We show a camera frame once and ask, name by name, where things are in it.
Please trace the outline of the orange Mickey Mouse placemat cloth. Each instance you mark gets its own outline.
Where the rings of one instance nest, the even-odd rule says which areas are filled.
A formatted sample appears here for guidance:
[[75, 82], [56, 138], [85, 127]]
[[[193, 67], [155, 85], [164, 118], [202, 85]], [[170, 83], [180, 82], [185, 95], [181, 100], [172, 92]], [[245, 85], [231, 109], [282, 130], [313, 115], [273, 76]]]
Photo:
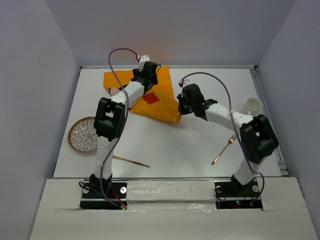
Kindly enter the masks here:
[[[123, 87], [133, 78], [132, 70], [116, 70]], [[178, 124], [181, 114], [178, 111], [179, 103], [174, 96], [170, 70], [167, 65], [162, 66], [157, 73], [158, 84], [154, 85], [144, 96], [139, 97], [130, 105], [130, 112], [162, 122]], [[112, 96], [121, 90], [113, 73], [105, 72], [103, 87]]]

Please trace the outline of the copper fork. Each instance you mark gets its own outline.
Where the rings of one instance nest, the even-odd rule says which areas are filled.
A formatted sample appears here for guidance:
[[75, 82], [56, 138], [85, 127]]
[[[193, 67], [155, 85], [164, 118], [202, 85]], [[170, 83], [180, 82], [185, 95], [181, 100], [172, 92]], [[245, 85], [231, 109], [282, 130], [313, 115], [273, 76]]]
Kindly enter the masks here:
[[227, 147], [231, 144], [233, 144], [237, 140], [237, 136], [233, 134], [227, 141], [226, 146], [222, 149], [222, 151], [217, 155], [217, 157], [212, 161], [211, 165], [215, 165], [218, 159], [221, 157], [221, 155], [224, 153], [224, 151], [227, 149]]

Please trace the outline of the white ceramic mug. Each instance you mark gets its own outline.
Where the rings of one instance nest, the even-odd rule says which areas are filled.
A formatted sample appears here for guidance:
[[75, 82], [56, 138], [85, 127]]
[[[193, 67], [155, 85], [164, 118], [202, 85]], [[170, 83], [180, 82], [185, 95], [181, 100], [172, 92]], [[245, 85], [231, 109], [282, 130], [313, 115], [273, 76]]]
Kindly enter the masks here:
[[257, 98], [249, 98], [240, 113], [244, 115], [257, 116], [263, 109], [263, 103]]

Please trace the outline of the copper knife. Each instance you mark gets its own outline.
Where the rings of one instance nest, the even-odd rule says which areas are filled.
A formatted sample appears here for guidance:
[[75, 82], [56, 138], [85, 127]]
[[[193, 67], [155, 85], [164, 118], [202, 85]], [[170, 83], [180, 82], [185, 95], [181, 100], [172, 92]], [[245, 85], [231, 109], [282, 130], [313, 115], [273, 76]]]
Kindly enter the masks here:
[[116, 160], [129, 162], [129, 163], [132, 163], [132, 164], [135, 164], [135, 165], [143, 166], [143, 167], [146, 167], [146, 168], [150, 168], [151, 167], [150, 165], [147, 165], [147, 164], [144, 164], [144, 163], [141, 163], [141, 162], [137, 162], [137, 161], [134, 161], [134, 160], [126, 159], [126, 158], [123, 158], [123, 157], [119, 157], [119, 156], [116, 156], [116, 155], [113, 155], [112, 158], [116, 159]]

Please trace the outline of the floral patterned plate copper rim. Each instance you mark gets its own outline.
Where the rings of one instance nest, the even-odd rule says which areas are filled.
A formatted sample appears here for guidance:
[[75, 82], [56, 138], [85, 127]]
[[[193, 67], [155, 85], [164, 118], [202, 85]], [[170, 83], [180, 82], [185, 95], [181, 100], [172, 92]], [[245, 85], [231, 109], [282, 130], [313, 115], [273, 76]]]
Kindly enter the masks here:
[[81, 118], [68, 132], [69, 146], [80, 153], [93, 152], [98, 148], [98, 136], [94, 128], [94, 116]]

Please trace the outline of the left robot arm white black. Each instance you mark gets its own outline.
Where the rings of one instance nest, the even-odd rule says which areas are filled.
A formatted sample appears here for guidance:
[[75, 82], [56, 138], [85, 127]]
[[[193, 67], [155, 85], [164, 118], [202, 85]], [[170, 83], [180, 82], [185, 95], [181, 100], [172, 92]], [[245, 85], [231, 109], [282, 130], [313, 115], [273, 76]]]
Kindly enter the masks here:
[[130, 105], [158, 84], [158, 64], [145, 61], [133, 69], [133, 78], [114, 96], [101, 98], [94, 119], [97, 134], [95, 169], [89, 177], [90, 186], [97, 196], [104, 198], [112, 188], [112, 159], [116, 144], [124, 130]]

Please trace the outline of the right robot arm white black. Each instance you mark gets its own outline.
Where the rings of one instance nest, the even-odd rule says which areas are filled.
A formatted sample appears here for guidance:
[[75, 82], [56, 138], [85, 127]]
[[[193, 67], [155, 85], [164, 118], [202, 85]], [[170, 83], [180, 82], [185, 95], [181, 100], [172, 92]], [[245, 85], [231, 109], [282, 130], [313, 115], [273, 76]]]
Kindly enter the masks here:
[[242, 196], [250, 188], [263, 162], [279, 146], [268, 118], [263, 114], [251, 116], [237, 111], [230, 112], [216, 100], [205, 100], [195, 83], [185, 80], [179, 86], [182, 91], [177, 99], [181, 115], [194, 114], [205, 121], [233, 130], [236, 134], [240, 147], [244, 150], [244, 158], [227, 188], [235, 196]]

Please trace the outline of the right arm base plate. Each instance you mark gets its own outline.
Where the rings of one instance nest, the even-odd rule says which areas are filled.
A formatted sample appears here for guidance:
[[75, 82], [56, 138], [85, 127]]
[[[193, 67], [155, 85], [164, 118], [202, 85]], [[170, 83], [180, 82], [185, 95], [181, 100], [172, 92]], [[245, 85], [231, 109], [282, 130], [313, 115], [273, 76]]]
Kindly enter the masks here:
[[217, 210], [263, 209], [256, 180], [241, 189], [234, 188], [231, 181], [218, 181], [214, 183], [213, 194]]

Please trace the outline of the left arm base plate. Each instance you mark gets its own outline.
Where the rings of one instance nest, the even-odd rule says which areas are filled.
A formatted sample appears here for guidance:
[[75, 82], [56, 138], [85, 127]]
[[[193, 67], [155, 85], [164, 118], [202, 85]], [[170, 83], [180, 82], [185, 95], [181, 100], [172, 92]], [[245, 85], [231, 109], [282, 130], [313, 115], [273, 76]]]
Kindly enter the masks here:
[[127, 210], [128, 183], [116, 181], [108, 193], [91, 186], [88, 181], [80, 181], [81, 198], [79, 207], [83, 210]]

